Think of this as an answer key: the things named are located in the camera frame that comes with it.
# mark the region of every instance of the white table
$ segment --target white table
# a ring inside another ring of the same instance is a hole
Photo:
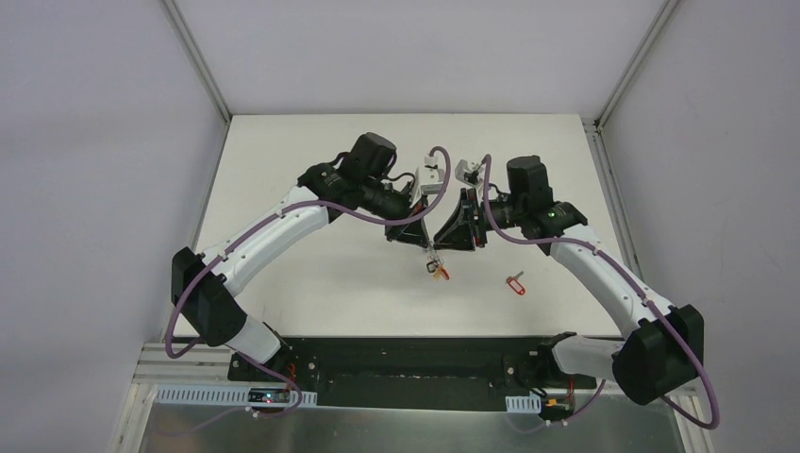
[[[208,202],[198,250],[218,243],[270,208],[318,162],[349,151],[376,132],[398,148],[392,173],[422,164],[434,145],[459,159],[491,153],[492,181],[506,190],[505,162],[536,154],[557,200],[572,202],[619,256],[614,229],[580,118],[576,115],[236,116]],[[451,181],[426,217],[433,235],[455,209],[462,186]],[[519,235],[518,230],[512,234]],[[284,335],[512,336],[565,330],[617,335],[583,286],[536,246],[506,243],[493,232],[474,253],[442,252],[450,281],[434,280],[421,249],[388,243],[383,227],[340,217],[312,233],[256,276],[237,300]],[[506,277],[520,278],[515,294]],[[195,335],[181,319],[177,335]]]

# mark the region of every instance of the purple cable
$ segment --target purple cable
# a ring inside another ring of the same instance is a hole
[[[567,418],[565,418],[564,420],[562,420],[562,423],[566,423],[566,422],[572,422],[572,421],[574,421],[574,420],[577,418],[577,416],[578,416],[578,415],[580,415],[581,413],[583,413],[583,411],[585,411],[585,410],[586,410],[586,409],[587,409],[589,406],[591,406],[591,405],[594,403],[594,401],[595,401],[595,400],[597,400],[597,396],[600,396],[600,394],[603,392],[603,388],[604,388],[604,387],[606,387],[606,380],[605,380],[605,379],[603,379],[603,380],[601,380],[601,381],[600,381],[600,385],[598,385],[598,386],[597,386],[597,391],[596,391],[596,392],[594,392],[594,394],[592,395],[592,397],[591,397],[591,398],[589,398],[589,401],[587,401],[587,402],[586,402],[586,404],[584,404],[583,406],[581,406],[581,407],[580,407],[580,409],[578,409],[577,411],[575,411],[575,413],[573,413],[573,414],[572,414],[572,415],[570,415],[569,417],[567,417]],[[508,417],[506,417],[506,421],[508,422],[508,425],[509,425],[509,426],[510,426],[512,429],[514,429],[515,431],[517,431],[517,432],[518,432],[518,433],[520,433],[520,434],[533,434],[534,432],[537,432],[537,431],[539,431],[539,430],[540,430],[540,429],[542,429],[542,428],[548,428],[548,427],[552,426],[552,424],[550,424],[550,425],[547,425],[547,424],[545,424],[545,423],[542,423],[541,425],[538,425],[538,426],[537,426],[537,427],[535,427],[535,428],[531,428],[531,429],[520,429],[520,428],[517,428],[517,427],[516,427],[516,426],[515,426],[513,423],[511,423],[511,421],[508,419]]]
[[[158,427],[158,422],[156,422],[154,420],[154,425],[155,426],[153,427],[153,432],[155,432],[157,435],[159,435],[161,437],[182,437],[182,436],[186,436],[186,435],[192,434],[193,432],[198,431],[198,430],[200,430],[202,428],[205,428],[205,427],[207,427],[208,425],[210,425],[210,424],[212,424],[214,422],[222,420],[223,418],[228,416],[230,413],[233,413],[235,411],[244,411],[244,408],[236,407],[236,408],[230,408],[230,409],[228,409],[226,411],[222,411],[222,412],[214,415],[213,417],[209,418],[205,422],[199,423],[199,424],[195,425],[194,427],[186,429],[185,431],[162,431],[161,428]]]
[[[492,209],[490,208],[489,205],[489,176],[492,171],[492,156],[487,154],[483,158],[483,163],[486,164],[486,171],[483,177],[483,200],[484,200],[483,208],[484,211],[486,212],[486,218],[489,220],[490,225],[492,225],[492,229],[494,229],[494,232],[496,232],[498,236],[505,239],[506,241],[518,244],[539,245],[544,243],[575,243],[583,247],[586,247],[591,252],[595,252],[595,247],[592,243],[581,241],[579,239],[574,239],[574,238],[518,239],[506,234],[502,229],[500,229],[500,226],[498,226],[497,222],[494,220],[494,216],[492,215]],[[624,268],[624,266],[619,262],[617,262],[617,260],[615,260],[611,255],[609,255],[603,250],[597,250],[596,253],[597,256],[605,260],[625,280],[625,282],[628,285],[630,285],[630,287],[633,289],[636,295],[642,300],[644,305],[646,305],[647,308],[650,309],[651,312],[653,312],[653,314],[664,325],[667,331],[670,332],[670,335],[672,335],[673,339],[675,339],[680,348],[689,358],[689,361],[692,363],[694,369],[697,371],[697,375],[703,382],[703,387],[706,388],[706,394],[708,395],[708,402],[711,406],[711,421],[703,422],[693,417],[691,414],[684,411],[683,408],[678,406],[675,402],[673,402],[670,398],[666,396],[662,396],[661,399],[665,403],[667,403],[671,408],[673,408],[675,411],[686,417],[687,420],[694,423],[698,427],[705,429],[717,428],[720,425],[719,402],[717,401],[717,394],[714,392],[714,388],[711,385],[711,379],[708,377],[708,373],[706,373],[706,369],[703,367],[703,363],[701,363],[700,360],[697,359],[697,356],[694,355],[694,351],[692,351],[692,349],[689,347],[686,341],[684,341],[683,337],[681,337],[680,334],[677,333],[677,331],[670,324],[670,322],[664,317],[663,314],[661,314],[661,311],[656,307],[656,304],[653,303],[652,300],[649,300],[647,298],[647,293],[644,292],[644,289],[641,286],[639,286],[639,284],[636,282],[636,280],[633,279],[633,277],[628,273],[628,271]]]

